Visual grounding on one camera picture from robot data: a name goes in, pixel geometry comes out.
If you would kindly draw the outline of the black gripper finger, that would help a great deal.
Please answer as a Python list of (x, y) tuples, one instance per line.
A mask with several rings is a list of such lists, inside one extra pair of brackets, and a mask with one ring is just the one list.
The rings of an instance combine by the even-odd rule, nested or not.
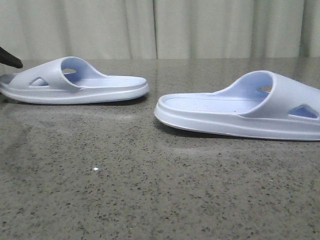
[(21, 69), (23, 67), (23, 63), (19, 58), (12, 55), (2, 47), (0, 47), (0, 63), (17, 69)]

